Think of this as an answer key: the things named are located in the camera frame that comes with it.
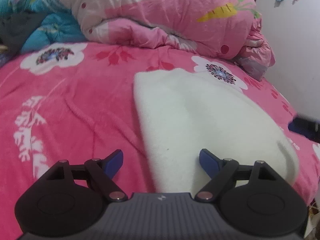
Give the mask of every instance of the red dot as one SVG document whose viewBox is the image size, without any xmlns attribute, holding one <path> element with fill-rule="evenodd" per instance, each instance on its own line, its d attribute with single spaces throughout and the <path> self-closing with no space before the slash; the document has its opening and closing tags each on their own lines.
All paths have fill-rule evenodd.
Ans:
<svg viewBox="0 0 320 240">
<path fill-rule="evenodd" d="M 222 54 L 227 54 L 229 51 L 229 47 L 227 45 L 222 45 L 221 46 L 221 53 Z"/>
</svg>

